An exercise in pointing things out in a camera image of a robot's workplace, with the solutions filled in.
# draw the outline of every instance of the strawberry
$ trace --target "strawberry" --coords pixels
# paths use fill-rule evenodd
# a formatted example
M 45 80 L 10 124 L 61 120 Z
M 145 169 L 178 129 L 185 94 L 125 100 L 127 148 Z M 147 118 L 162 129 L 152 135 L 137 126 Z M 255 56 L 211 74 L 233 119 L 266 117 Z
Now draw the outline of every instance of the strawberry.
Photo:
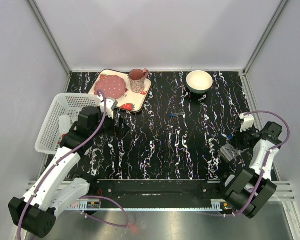
M 128 111 L 133 111 L 133 110 L 135 110 L 135 105 L 133 105 L 132 103 L 126 103 L 126 104 L 123 104 L 120 108 L 128 110 Z

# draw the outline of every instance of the metallic floor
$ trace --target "metallic floor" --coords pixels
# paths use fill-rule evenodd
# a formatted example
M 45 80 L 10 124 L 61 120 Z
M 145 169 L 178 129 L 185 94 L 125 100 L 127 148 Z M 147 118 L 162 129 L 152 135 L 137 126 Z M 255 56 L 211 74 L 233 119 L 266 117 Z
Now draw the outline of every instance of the metallic floor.
M 253 219 L 215 217 L 199 212 L 131 211 L 132 227 L 115 228 L 65 211 L 44 240 L 292 240 L 282 205 L 269 202 Z M 95 217 L 124 224 L 119 211 Z

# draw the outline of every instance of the red plate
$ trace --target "red plate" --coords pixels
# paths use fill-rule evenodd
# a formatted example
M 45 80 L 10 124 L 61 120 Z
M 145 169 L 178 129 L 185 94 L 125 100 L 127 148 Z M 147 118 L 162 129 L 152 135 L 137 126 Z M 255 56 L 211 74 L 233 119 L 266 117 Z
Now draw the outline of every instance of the red plate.
M 107 75 L 96 82 L 94 92 L 101 90 L 106 98 L 119 99 L 126 91 L 127 84 L 122 77 Z

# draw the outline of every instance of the mug handle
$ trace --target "mug handle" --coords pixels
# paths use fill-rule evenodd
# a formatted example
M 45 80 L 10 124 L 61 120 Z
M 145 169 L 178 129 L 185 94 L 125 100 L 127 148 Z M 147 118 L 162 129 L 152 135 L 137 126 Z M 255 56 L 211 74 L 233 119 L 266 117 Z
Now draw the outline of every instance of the mug handle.
M 143 71 L 144 78 L 146 79 L 149 75 L 149 70 L 145 68 L 142 71 Z

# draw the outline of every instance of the plastic basket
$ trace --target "plastic basket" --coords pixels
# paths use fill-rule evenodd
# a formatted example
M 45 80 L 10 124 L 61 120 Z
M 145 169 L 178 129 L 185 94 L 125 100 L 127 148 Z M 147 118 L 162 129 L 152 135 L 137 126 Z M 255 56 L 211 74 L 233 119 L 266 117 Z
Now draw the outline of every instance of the plastic basket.
M 61 93 L 55 96 L 35 142 L 35 150 L 39 153 L 55 155 L 62 140 L 59 132 L 59 117 L 68 115 L 72 125 L 78 120 L 82 108 L 96 107 L 99 103 L 97 96 L 91 94 Z

